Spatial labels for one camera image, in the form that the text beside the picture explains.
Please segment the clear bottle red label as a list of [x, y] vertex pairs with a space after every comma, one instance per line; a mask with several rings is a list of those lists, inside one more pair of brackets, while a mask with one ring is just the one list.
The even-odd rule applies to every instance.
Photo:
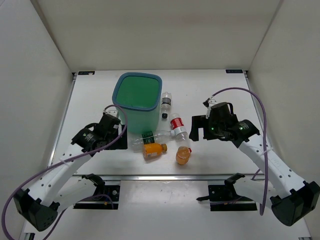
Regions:
[[178, 141], [187, 141], [188, 133], [181, 116], [178, 113], [172, 113], [169, 117], [169, 121], [176, 139]]

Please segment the clear bottle green label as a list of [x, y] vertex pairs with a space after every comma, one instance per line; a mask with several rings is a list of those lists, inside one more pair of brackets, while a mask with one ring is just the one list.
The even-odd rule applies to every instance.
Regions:
[[129, 146], [134, 152], [140, 152], [144, 145], [153, 143], [165, 144], [175, 138], [175, 136], [173, 130], [148, 131], [139, 134], [135, 139], [131, 140]]

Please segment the orange juice bottle red cap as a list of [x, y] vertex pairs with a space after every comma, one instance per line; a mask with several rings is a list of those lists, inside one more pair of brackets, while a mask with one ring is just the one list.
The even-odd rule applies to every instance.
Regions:
[[190, 159], [191, 152], [192, 151], [189, 147], [180, 146], [176, 152], [176, 156], [175, 156], [176, 162], [179, 165], [185, 165]]

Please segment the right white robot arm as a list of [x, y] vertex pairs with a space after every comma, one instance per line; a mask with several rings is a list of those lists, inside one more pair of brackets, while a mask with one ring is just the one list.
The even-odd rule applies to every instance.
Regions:
[[224, 181], [227, 198], [236, 200], [246, 197], [259, 204], [265, 203], [275, 217], [288, 227], [316, 208], [320, 196], [319, 185], [315, 181], [305, 181], [272, 149], [264, 146], [260, 131], [251, 121], [238, 120], [229, 102], [207, 106], [206, 115], [191, 118], [189, 138], [194, 142], [199, 141], [199, 129], [202, 129], [203, 138], [207, 141], [232, 142], [257, 165], [270, 183], [265, 187], [261, 181], [236, 173]]

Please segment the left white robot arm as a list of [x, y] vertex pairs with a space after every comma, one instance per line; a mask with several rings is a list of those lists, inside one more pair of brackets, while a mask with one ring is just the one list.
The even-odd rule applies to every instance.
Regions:
[[127, 131], [118, 116], [117, 110], [109, 110], [102, 114], [98, 123], [86, 125], [72, 138], [57, 167], [52, 167], [27, 189], [19, 189], [14, 194], [17, 211], [37, 231], [48, 229], [59, 213], [83, 199], [110, 201], [105, 182], [93, 173], [82, 175], [70, 187], [64, 188], [64, 185], [100, 148], [127, 149]]

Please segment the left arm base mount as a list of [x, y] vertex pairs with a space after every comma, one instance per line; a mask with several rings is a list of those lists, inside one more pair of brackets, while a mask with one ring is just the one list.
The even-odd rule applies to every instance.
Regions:
[[117, 210], [119, 208], [121, 184], [119, 181], [106, 181], [95, 174], [82, 175], [81, 179], [90, 180], [95, 191], [90, 197], [73, 205], [78, 210]]

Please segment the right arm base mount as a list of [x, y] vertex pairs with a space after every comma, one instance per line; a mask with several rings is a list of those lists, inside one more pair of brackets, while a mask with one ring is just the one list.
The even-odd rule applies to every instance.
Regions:
[[236, 194], [234, 184], [244, 177], [244, 174], [236, 173], [224, 180], [223, 184], [211, 183], [208, 185], [208, 195], [200, 196], [196, 200], [209, 201], [211, 212], [256, 211], [257, 204], [252, 199]]

